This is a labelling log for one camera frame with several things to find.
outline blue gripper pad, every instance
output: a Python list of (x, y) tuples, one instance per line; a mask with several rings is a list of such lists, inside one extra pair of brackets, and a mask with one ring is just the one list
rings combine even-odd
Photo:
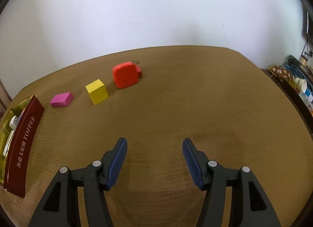
[(107, 178), (106, 178), (106, 187), (108, 190), (116, 184), (118, 175), (122, 168), (126, 153), (127, 153), (127, 140), (120, 138), (116, 143), (114, 149), (109, 151), (111, 153), (110, 165), (106, 169)]
[(188, 139), (184, 139), (184, 141), (183, 141), (183, 154), (185, 157), (185, 161), (188, 165), (189, 172), (192, 176), (192, 180), (193, 180), (194, 184), (196, 186), (198, 186), (198, 188), (200, 190), (203, 190), (204, 183), (202, 180), (201, 167), (200, 167), (199, 163), (197, 162), (197, 159), (194, 155), (194, 153), (195, 153), (194, 150), (196, 150), (196, 148), (194, 147), (193, 144), (190, 145), (190, 143), (188, 143), (188, 142), (189, 142)]

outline silver screw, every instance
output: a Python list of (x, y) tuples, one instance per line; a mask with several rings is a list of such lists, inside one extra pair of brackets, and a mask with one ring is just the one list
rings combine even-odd
[(248, 173), (250, 172), (250, 168), (248, 166), (243, 166), (242, 171)]
[(62, 168), (60, 168), (60, 172), (61, 172), (61, 173), (65, 173), (65, 172), (67, 172), (67, 170), (68, 170), (67, 167), (62, 167)]
[(96, 161), (94, 161), (94, 162), (92, 163), (92, 165), (93, 165), (94, 167), (99, 167), (99, 166), (101, 165), (101, 161), (96, 160)]
[(216, 161), (209, 161), (209, 166), (216, 167), (217, 166), (217, 162)]

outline white cup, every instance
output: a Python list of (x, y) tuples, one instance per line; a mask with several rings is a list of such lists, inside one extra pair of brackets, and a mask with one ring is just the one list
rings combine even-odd
[(307, 82), (306, 82), (305, 79), (294, 77), (294, 78), (293, 78), (293, 81), (297, 84), (297, 87), (298, 87), (303, 93), (306, 92), (306, 88), (307, 88), (308, 85), (307, 85)]

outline magenta rectangular block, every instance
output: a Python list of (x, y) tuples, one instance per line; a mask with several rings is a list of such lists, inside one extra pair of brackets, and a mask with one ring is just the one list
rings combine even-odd
[(71, 92), (65, 92), (61, 94), (56, 94), (53, 96), (50, 104), (52, 107), (65, 107), (68, 106), (73, 100), (73, 94)]

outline yellow cube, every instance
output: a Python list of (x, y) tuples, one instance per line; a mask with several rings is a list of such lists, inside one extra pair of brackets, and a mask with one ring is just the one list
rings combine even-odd
[(99, 79), (89, 85), (86, 85), (85, 87), (94, 105), (97, 105), (109, 97), (105, 85)]

